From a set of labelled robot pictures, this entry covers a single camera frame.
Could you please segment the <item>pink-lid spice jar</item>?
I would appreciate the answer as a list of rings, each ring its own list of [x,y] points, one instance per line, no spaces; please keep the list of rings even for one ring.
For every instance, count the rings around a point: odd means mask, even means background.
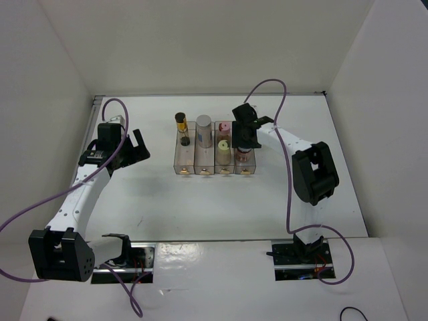
[[[217,142],[229,141],[231,138],[231,122],[223,121],[217,125]]]

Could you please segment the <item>white-lid red-logo spice jar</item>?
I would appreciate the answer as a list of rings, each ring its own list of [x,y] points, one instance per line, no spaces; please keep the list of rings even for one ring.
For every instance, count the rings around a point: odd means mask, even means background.
[[[235,158],[240,163],[246,163],[251,158],[252,148],[236,148]]]

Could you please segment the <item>yellow-lid spice jar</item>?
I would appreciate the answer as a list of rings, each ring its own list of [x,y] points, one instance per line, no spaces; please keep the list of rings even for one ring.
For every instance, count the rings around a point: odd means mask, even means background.
[[[231,162],[231,148],[228,140],[218,142],[216,159],[219,165],[228,165]]]

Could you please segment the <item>silver-capped blue-label shaker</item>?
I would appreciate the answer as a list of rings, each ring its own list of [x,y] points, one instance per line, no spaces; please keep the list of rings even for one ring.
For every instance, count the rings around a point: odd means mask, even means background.
[[[201,148],[210,148],[213,144],[211,118],[200,115],[196,119],[197,143]]]

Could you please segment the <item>gold-capped dark sauce bottle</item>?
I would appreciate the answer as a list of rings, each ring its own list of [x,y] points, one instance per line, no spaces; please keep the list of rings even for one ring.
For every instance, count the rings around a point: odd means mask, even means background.
[[[179,134],[180,144],[181,146],[189,146],[190,145],[190,137],[187,126],[187,119],[184,112],[177,112],[175,114],[175,122],[177,125],[177,131]]]

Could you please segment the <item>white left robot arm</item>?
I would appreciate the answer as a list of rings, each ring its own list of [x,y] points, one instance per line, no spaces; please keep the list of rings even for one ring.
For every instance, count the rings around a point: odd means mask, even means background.
[[[95,268],[109,260],[121,268],[131,263],[133,250],[127,246],[124,235],[105,234],[91,241],[85,239],[99,196],[120,167],[119,156],[111,163],[107,160],[123,134],[121,116],[98,125],[95,148],[81,156],[74,191],[68,193],[45,229],[31,232],[28,243],[38,278],[85,282]]]

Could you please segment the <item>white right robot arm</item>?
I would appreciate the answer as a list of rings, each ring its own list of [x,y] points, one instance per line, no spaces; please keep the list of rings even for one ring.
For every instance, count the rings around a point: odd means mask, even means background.
[[[232,121],[212,122],[200,115],[188,122],[175,115],[177,134],[172,151],[175,179],[164,176],[161,157],[156,157],[145,176],[138,179],[138,192],[148,201],[145,213],[191,212],[210,229],[237,229],[243,218],[267,219],[273,202],[253,174],[255,151],[267,146],[282,153],[286,161],[289,197],[299,198],[302,226],[288,229],[293,237],[293,255],[309,262],[322,245],[320,202],[333,195],[338,173],[328,145],[300,140],[277,125],[275,118],[258,116],[244,103],[233,109]]]

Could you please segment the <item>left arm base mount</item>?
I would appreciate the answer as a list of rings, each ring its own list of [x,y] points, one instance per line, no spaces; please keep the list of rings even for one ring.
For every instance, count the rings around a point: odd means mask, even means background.
[[[106,241],[88,242],[91,249],[95,250],[96,263],[100,259],[107,258],[111,250]],[[108,266],[125,284],[133,284],[137,281],[140,284],[151,284],[153,281],[154,259],[156,252],[156,243],[130,241],[129,247],[126,247],[126,253],[118,257],[111,257],[102,264]],[[103,266],[96,266],[90,277],[91,284],[117,284],[118,280],[113,276],[111,271]]]

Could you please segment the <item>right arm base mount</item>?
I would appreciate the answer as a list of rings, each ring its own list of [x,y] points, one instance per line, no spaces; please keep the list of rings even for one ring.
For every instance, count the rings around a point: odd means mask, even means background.
[[[324,242],[307,258],[299,258],[291,243],[273,243],[266,252],[274,265],[275,280],[315,280],[320,275],[323,279],[336,277],[328,243]]]

